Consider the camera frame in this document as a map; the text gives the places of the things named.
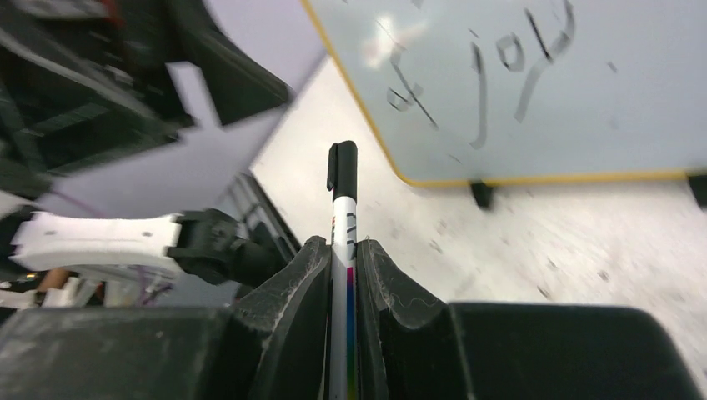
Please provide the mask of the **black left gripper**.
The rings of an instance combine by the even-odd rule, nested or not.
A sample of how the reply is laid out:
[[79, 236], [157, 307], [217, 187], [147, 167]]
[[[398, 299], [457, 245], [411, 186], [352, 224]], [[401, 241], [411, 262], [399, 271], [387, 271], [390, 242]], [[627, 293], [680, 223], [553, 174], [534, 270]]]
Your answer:
[[[255, 62], [202, 1], [166, 1], [171, 63], [201, 70], [218, 120], [230, 125], [290, 103], [289, 85]], [[53, 41], [11, 1], [1, 3], [1, 189], [26, 199], [55, 178], [177, 142], [193, 125], [164, 117], [106, 70]]]

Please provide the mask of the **black whiteboard marker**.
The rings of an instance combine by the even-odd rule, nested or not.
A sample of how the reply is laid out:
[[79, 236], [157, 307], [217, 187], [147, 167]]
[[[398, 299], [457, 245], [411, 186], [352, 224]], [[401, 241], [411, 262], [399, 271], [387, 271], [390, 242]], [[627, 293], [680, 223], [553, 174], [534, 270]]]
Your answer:
[[356, 202], [351, 197], [337, 197], [333, 200], [331, 245], [329, 399], [358, 397], [354, 278], [356, 242]]

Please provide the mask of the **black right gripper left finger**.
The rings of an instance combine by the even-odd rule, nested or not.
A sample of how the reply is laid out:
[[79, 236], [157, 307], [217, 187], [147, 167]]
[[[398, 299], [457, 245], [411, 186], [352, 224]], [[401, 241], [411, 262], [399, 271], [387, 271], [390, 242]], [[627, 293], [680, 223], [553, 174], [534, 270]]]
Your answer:
[[1, 330], [4, 399], [315, 399], [331, 250], [311, 237], [232, 307], [34, 308]]

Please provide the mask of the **yellow-framed whiteboard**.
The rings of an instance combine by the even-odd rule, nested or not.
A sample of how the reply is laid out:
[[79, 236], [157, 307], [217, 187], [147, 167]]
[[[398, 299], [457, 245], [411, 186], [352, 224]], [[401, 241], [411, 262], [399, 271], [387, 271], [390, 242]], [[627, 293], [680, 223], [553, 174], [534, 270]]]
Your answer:
[[307, 1], [394, 173], [420, 187], [706, 170], [703, 1]]

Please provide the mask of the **black marker cap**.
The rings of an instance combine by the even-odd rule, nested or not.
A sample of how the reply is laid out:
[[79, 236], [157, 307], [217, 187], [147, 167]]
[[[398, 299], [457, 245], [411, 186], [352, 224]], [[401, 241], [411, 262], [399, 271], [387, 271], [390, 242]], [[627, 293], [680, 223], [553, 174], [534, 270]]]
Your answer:
[[358, 147], [353, 141], [334, 143], [328, 152], [327, 190], [333, 200], [358, 199]]

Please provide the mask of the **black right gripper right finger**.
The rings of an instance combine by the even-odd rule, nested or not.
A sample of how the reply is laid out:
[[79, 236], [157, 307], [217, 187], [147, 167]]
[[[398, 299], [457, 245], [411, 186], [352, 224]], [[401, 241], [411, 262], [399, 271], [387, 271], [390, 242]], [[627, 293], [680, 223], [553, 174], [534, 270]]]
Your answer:
[[357, 246], [362, 399], [700, 399], [666, 330], [632, 307], [444, 302]]

